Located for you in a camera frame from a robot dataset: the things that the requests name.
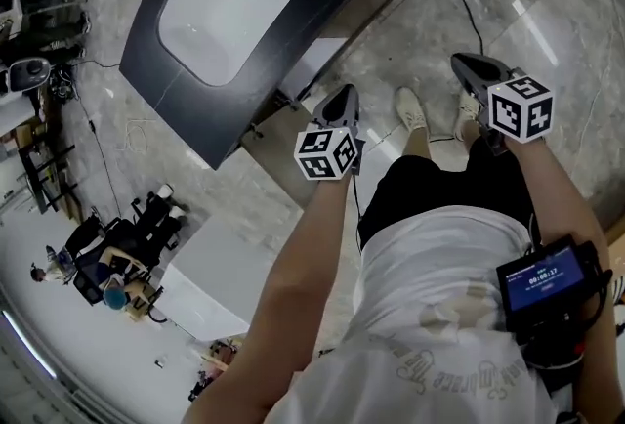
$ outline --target chair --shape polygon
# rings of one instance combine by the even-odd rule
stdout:
[[[109,247],[117,247],[124,252],[139,259],[148,269],[148,273],[140,272],[137,268],[132,267],[128,273],[123,273],[124,281],[130,283],[137,278],[147,278],[151,271],[160,262],[158,256],[143,256],[140,248],[142,243],[135,238],[135,225],[126,219],[116,219],[106,227],[106,236],[96,247],[78,256],[74,260],[76,266],[76,275],[73,284],[87,302],[94,306],[103,299],[103,293],[100,290],[99,282],[96,276],[96,269],[104,250]]]

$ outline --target black shorts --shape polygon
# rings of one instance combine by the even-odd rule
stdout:
[[[398,221],[448,205],[506,214],[522,223],[533,241],[540,241],[517,159],[510,152],[494,156],[486,141],[478,138],[464,172],[441,170],[421,156],[403,156],[391,165],[358,224],[361,245]]]

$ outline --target white wall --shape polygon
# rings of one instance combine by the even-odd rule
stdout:
[[[12,93],[0,101],[0,136],[35,116],[35,110],[27,96]]]
[[[0,281],[58,358],[128,417],[180,422],[201,366],[189,337],[171,323],[134,323],[103,304],[91,307],[72,284],[33,282],[30,263],[45,265],[45,245],[60,249],[74,229],[63,213],[9,211],[1,219]],[[160,369],[154,361],[163,357]]]
[[[23,165],[17,155],[0,162],[0,203],[9,191],[17,192],[24,186],[25,180],[18,181],[23,172]]]

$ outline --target black device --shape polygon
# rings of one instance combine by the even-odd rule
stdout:
[[[584,333],[604,308],[611,276],[595,245],[571,236],[497,268],[506,328],[550,392],[577,376]],[[582,306],[597,294],[597,309],[583,318]]]

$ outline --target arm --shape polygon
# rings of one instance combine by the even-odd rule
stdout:
[[[603,270],[609,268],[604,232],[595,214],[542,141],[520,145],[507,141],[517,157],[531,196],[538,228],[545,244],[572,235],[575,243],[592,241]],[[582,312],[587,318],[596,310],[594,297]],[[589,422],[613,423],[623,411],[623,398],[616,368],[614,308],[609,299],[597,323],[586,332],[586,351],[581,374],[574,387],[575,408]]]
[[[118,249],[117,247],[107,247],[104,252],[102,253],[102,256],[99,260],[100,263],[106,264],[107,266],[110,266],[110,262],[112,261],[113,257],[119,257],[121,259],[126,259],[127,261],[130,261],[130,263],[133,266],[136,266],[137,268],[139,268],[140,270],[146,272],[147,268],[144,265],[144,263],[142,263],[141,261],[135,259],[134,257],[132,257],[130,254],[127,254],[126,252],[124,252],[121,249]]]
[[[130,296],[130,302],[139,297],[146,304],[149,304],[149,299],[144,294],[144,290],[146,290],[146,283],[138,279],[131,281],[124,287],[124,292]]]
[[[241,351],[191,406],[187,424],[262,422],[293,372],[311,362],[337,274],[350,177],[319,183],[270,270]]]

